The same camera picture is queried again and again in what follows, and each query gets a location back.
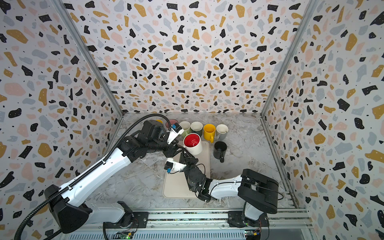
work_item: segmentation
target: cable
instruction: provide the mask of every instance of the cable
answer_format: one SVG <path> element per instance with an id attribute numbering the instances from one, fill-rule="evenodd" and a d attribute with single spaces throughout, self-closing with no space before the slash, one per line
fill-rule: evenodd
<path id="1" fill-rule="evenodd" d="M 220 182 L 220 183 L 214 185 L 214 187 L 211 189 L 211 192 L 209 193 L 209 195 L 211 195 L 212 191 L 214 190 L 214 188 L 215 188 L 217 185 L 219 185 L 219 184 L 223 184 L 223 183 L 245 183 L 245 184 L 253 185 L 253 186 L 255 186 L 255 187 L 259 187 L 259 188 L 262 188 L 262 189 L 266 189 L 266 190 L 269 190 L 269 191 L 272 191 L 272 192 L 277 192 L 278 194 L 280 194 L 280 195 L 282 196 L 282 198 L 277 199 L 277 200 L 282 200 L 282 199 L 284 198 L 284 195 L 283 195 L 282 193 L 278 192 L 278 191 L 274 191 L 274 190 L 271 190 L 271 189 L 268 189 L 268 188 L 265 188 L 265 187 L 260 187 L 260 186 L 255 185 L 255 184 L 251 184 L 251 183 L 248 183 L 248 182 L 242 182 L 242 181 L 241 181 L 241 182 Z"/>
<path id="2" fill-rule="evenodd" d="M 150 118 L 150 117 L 161 117 L 161 118 L 164 118 L 168 125 L 169 125 L 169 129 L 165 135 L 165 139 L 167 140 L 168 139 L 168 136 L 169 136 L 169 131 L 171 130 L 171 124 L 170 124 L 170 121 L 167 117 L 165 117 L 164 115 L 161 115 L 159 113 L 151 113 L 151 114 L 148 114 L 142 118 L 140 118 L 139 120 L 137 120 L 136 122 L 134 122 L 127 130 L 125 130 L 125 132 L 121 135 L 121 137 L 116 141 L 116 143 L 113 145 L 113 147 L 109 150 L 109 152 L 104 156 L 104 158 L 102 159 L 105 159 L 106 161 L 109 159 L 109 157 L 112 155 L 113 151 L 117 148 L 117 146 L 120 144 L 120 142 L 122 141 L 122 139 L 134 128 L 136 127 L 136 125 L 138 125 L 141 121 L 147 119 L 147 118 Z M 23 233 L 23 230 L 24 228 L 26 227 L 27 223 L 29 222 L 29 220 L 31 220 L 31 218 L 37 213 L 39 212 L 43 207 L 45 207 L 45 205 L 47 205 L 48 203 L 52 202 L 54 199 L 56 199 L 59 195 L 61 195 L 62 193 L 64 193 L 65 191 L 69 190 L 69 189 L 72 189 L 78 182 L 80 182 L 83 178 L 85 178 L 88 174 L 90 174 L 93 170 L 95 170 L 97 167 L 103 165 L 103 161 L 100 160 L 98 163 L 96 163 L 94 166 L 88 168 L 85 172 L 83 172 L 81 175 L 79 175 L 73 182 L 71 182 L 68 186 L 66 186 L 65 188 L 61 189 L 60 191 L 56 192 L 55 194 L 53 194 L 50 198 L 46 199 L 44 202 L 42 202 L 39 206 L 37 206 L 35 209 L 33 209 L 26 217 L 25 219 L 21 222 L 21 224 L 19 225 L 19 227 L 17 228 L 16 232 L 15 232 L 15 236 L 14 236 L 14 240 L 21 240 L 21 236 L 22 236 L 22 233 Z"/>
<path id="3" fill-rule="evenodd" d="M 104 235 L 104 239 L 108 240 L 107 232 L 105 231 L 105 222 L 103 222 L 103 235 Z"/>
<path id="4" fill-rule="evenodd" d="M 267 220 L 267 222 L 268 222 L 268 237 L 266 237 L 266 239 L 265 239 L 265 240 L 267 240 L 267 239 L 269 238 L 269 219 L 268 219 L 268 216 L 267 216 L 267 215 L 265 215 L 265 217 L 266 217 L 266 220 Z"/>

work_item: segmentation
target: metal vent grille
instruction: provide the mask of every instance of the metal vent grille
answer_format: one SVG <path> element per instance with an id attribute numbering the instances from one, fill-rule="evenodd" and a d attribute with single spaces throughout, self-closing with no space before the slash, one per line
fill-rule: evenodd
<path id="1" fill-rule="evenodd" d="M 119 239 L 119 234 L 108 234 L 108 239 Z M 103 240 L 102 233 L 83 232 L 73 234 L 68 240 Z M 199 240 L 244 240 L 244 230 L 176 230 L 176 231 L 138 231 L 133 239 L 156 239 L 156 240 L 176 240 L 176 239 L 199 239 Z"/>

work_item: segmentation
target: white mug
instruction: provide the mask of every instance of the white mug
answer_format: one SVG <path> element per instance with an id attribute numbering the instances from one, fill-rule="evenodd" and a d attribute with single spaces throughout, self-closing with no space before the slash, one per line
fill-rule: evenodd
<path id="1" fill-rule="evenodd" d="M 185 136 L 183 140 L 184 147 L 192 155 L 196 156 L 203 151 L 203 144 L 201 143 L 201 138 L 196 133 L 190 133 Z"/>

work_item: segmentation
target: beige tray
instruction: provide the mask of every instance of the beige tray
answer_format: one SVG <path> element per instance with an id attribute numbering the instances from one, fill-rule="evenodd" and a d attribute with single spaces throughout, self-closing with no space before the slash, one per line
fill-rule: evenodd
<path id="1" fill-rule="evenodd" d="M 211 167 L 209 162 L 209 143 L 205 141 L 201 141 L 203 144 L 203 151 L 196 155 L 195 157 L 199 159 L 197 164 L 204 164 L 205 166 L 205 174 L 207 178 L 211 177 Z M 180 160 L 180 153 L 174 157 L 174 161 L 178 162 Z M 204 173 L 204 166 L 199 165 L 198 168 Z M 185 179 L 185 175 L 183 172 L 178 172 L 175 174 L 168 174 L 164 178 L 163 185 L 163 196 L 165 198 L 181 198 L 181 199 L 196 199 L 196 195 L 194 192 L 191 192 L 188 188 L 187 180 Z"/>

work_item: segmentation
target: yellow mug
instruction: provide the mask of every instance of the yellow mug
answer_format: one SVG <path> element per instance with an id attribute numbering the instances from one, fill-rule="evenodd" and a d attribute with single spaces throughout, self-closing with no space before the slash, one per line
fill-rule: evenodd
<path id="1" fill-rule="evenodd" d="M 213 143 L 214 138 L 215 138 L 215 131 L 216 131 L 216 128 L 214 125 L 212 125 L 212 124 L 205 125 L 204 126 L 204 139 Z"/>

